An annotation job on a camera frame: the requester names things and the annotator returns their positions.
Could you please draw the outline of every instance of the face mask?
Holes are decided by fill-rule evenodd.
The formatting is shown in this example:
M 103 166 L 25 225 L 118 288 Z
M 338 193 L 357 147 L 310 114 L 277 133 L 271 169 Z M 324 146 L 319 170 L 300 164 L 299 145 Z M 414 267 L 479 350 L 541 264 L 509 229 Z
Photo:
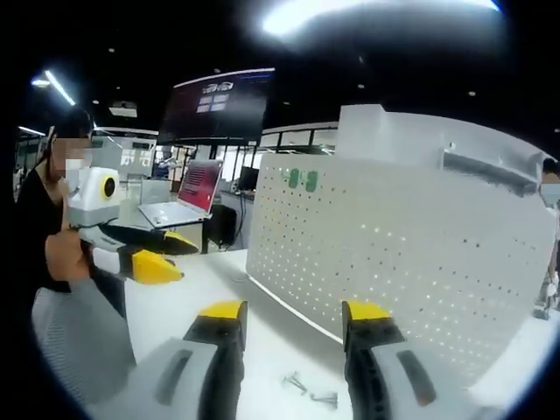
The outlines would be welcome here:
M 80 182 L 84 178 L 84 174 L 90 165 L 91 159 L 66 160 L 66 175 L 64 181 L 70 193 L 74 193 L 80 187 Z
M 560 184 L 543 184 L 541 195 L 547 206 L 554 206 L 560 200 Z

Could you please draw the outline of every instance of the black shirt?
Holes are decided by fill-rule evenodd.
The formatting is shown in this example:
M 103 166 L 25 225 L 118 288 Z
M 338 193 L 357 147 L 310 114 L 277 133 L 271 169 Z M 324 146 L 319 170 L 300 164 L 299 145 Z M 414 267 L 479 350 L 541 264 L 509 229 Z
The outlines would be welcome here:
M 25 179 L 16 203 L 16 226 L 19 249 L 24 252 L 24 264 L 19 267 L 27 297 L 31 301 L 37 290 L 46 287 L 69 293 L 67 282 L 54 281 L 46 267 L 45 241 L 47 236 L 60 232 L 63 204 L 56 205 L 43 186 L 37 171 L 31 170 Z

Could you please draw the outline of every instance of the large display screen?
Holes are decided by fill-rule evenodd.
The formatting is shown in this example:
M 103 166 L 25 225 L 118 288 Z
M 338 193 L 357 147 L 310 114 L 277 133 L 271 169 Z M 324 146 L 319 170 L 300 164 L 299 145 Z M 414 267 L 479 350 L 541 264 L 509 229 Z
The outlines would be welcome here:
M 209 213 L 222 165 L 221 160 L 191 160 L 178 199 Z
M 175 86 L 157 142 L 243 144 L 261 137 L 273 68 L 217 74 Z

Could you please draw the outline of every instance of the black ceiling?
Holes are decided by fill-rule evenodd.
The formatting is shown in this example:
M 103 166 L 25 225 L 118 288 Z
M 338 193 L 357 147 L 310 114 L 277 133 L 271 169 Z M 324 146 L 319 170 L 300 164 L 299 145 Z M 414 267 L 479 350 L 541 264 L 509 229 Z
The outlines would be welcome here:
M 286 1 L 96 10 L 81 30 L 49 31 L 49 47 L 29 53 L 43 54 L 44 69 L 100 126 L 158 130 L 174 84 L 214 69 L 275 67 L 265 128 L 333 121 L 340 105 L 380 102 L 480 123 L 558 156 L 560 37 L 543 4 L 498 0 L 501 13 L 370 4 L 270 36 L 263 18 Z M 114 101 L 135 102 L 138 118 L 112 116 Z M 65 107 L 53 89 L 30 86 L 21 125 L 45 130 Z

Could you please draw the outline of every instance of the laptop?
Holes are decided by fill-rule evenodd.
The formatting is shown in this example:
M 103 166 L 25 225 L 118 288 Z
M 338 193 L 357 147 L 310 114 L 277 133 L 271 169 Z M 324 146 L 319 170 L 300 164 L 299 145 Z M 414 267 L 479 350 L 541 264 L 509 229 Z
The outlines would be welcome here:
M 177 201 L 142 204 L 138 210 L 157 229 L 172 228 L 203 221 L 218 189 L 223 161 L 192 160 L 189 162 Z

